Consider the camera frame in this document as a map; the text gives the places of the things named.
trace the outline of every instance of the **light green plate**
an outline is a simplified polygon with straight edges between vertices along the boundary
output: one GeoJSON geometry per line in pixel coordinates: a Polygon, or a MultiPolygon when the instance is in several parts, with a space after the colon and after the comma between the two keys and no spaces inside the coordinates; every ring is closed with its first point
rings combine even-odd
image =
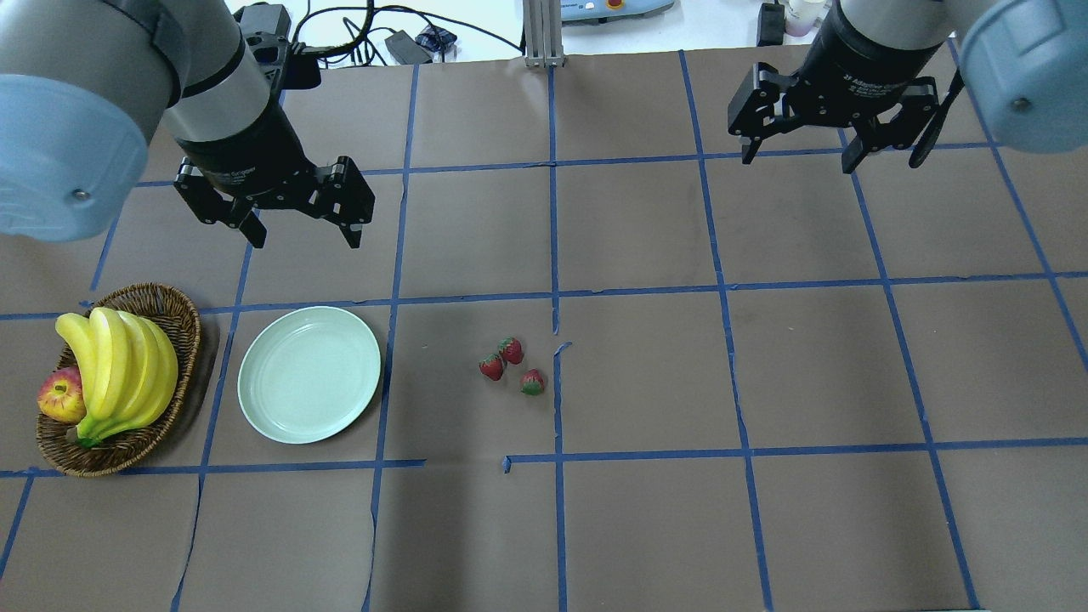
{"type": "Polygon", "coordinates": [[[264,328],[246,351],[238,372],[242,414],[277,442],[323,440],[362,414],[381,368],[367,323],[341,308],[301,308],[264,328]]]}

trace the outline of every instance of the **light blue joint cap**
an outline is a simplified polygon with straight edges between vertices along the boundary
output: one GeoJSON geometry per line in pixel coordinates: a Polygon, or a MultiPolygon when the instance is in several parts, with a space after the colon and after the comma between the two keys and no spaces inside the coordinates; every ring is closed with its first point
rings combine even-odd
{"type": "Polygon", "coordinates": [[[67,83],[0,74],[0,233],[99,234],[146,166],[144,134],[113,103],[67,83]]]}
{"type": "Polygon", "coordinates": [[[1088,0],[1007,0],[963,39],[963,78],[993,138],[1030,152],[1088,144],[1088,0]]]}

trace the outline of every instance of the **bunch of bananas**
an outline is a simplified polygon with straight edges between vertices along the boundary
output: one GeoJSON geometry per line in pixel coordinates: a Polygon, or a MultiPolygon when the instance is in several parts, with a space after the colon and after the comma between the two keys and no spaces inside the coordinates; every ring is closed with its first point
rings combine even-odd
{"type": "Polygon", "coordinates": [[[87,416],[76,426],[90,448],[129,429],[147,427],[166,409],[177,387],[177,355],[154,322],[98,307],[90,317],[61,315],[57,333],[75,354],[87,416]]]}

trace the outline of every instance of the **brown woven basket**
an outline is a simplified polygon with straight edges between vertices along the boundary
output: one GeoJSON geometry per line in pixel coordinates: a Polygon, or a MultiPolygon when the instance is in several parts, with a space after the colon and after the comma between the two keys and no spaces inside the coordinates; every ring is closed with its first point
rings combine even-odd
{"type": "MultiPolygon", "coordinates": [[[[164,284],[140,283],[118,290],[95,306],[125,310],[154,321],[166,332],[177,353],[177,388],[174,396],[154,423],[107,438],[101,445],[85,449],[67,441],[71,424],[38,415],[38,450],[53,467],[69,476],[106,476],[144,458],[170,431],[185,405],[200,350],[200,316],[193,301],[181,291],[164,284]]],[[[76,365],[72,348],[64,345],[57,369],[76,365]]]]}

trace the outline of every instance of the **metal post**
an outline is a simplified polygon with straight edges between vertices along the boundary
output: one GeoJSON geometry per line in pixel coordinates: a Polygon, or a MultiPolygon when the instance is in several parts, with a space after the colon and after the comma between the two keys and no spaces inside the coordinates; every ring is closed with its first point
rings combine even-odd
{"type": "Polygon", "coordinates": [[[524,7],[526,65],[562,65],[562,22],[559,0],[522,0],[524,7]]]}

